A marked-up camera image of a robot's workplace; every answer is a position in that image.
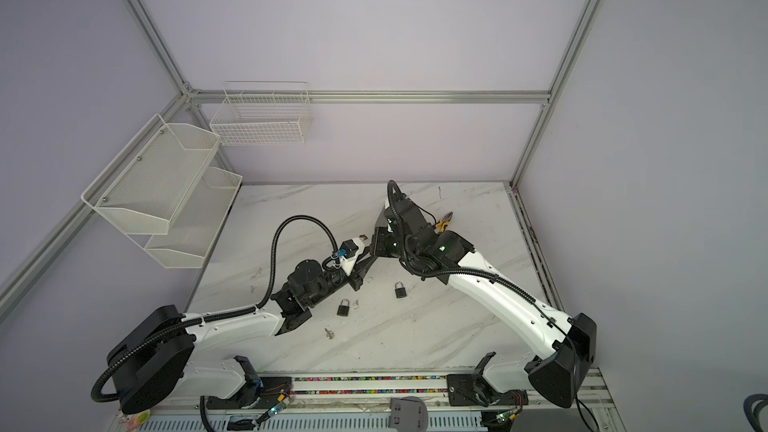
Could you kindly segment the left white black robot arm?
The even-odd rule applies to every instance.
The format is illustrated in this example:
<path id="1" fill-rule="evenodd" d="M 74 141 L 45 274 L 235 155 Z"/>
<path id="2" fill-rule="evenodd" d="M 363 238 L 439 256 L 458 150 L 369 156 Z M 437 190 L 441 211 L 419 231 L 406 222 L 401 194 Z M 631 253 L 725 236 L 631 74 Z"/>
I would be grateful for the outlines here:
<path id="1" fill-rule="evenodd" d="M 234 350 L 251 339 L 287 334 L 307 322 L 313 306 L 345 285 L 359 289 L 375 257 L 368 247 L 345 243 L 327 262 L 300 262 L 272 294 L 279 310 L 258 305 L 183 314 L 172 305 L 153 311 L 107 356 L 91 390 L 97 403 L 118 402 L 126 415 L 168 398 L 199 397 L 219 409 L 271 404 L 289 391 L 288 379 L 263 380 L 251 360 Z"/>

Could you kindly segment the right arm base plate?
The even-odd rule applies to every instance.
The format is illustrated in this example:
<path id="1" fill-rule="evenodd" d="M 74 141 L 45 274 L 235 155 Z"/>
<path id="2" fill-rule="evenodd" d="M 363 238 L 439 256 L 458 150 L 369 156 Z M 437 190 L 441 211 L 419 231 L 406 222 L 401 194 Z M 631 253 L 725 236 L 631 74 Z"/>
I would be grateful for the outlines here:
<path id="1" fill-rule="evenodd" d="M 525 390 L 512 389 L 506 392 L 497 391 L 484 377 L 485 367 L 496 355 L 487 353 L 471 373 L 448 374 L 446 376 L 448 400 L 451 406 L 519 406 L 529 404 Z"/>

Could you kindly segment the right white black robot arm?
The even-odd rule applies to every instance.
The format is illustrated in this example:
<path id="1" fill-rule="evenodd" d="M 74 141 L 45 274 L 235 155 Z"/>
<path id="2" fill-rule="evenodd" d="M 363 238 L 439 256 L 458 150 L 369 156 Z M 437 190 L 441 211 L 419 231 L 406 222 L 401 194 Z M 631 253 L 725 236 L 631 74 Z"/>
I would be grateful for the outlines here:
<path id="1" fill-rule="evenodd" d="M 391 180 L 374 229 L 372 254 L 398 260 L 410 274 L 437 279 L 483 305 L 533 352 L 524 366 L 544 399 L 569 408 L 596 355 L 597 324 L 584 313 L 570 316 L 504 276 L 461 235 L 438 232 L 424 210 Z"/>

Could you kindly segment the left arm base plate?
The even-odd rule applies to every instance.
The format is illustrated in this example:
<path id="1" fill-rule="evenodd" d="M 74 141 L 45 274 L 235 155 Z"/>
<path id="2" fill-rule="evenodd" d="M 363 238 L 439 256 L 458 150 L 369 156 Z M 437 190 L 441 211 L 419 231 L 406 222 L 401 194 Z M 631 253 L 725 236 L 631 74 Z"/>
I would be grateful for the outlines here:
<path id="1" fill-rule="evenodd" d="M 280 398 L 286 400 L 290 396 L 291 377 L 259 376 L 247 357 L 235 356 L 234 360 L 244 374 L 244 385 L 230 398 L 208 397 L 205 402 L 208 410 L 267 410 L 277 405 Z"/>

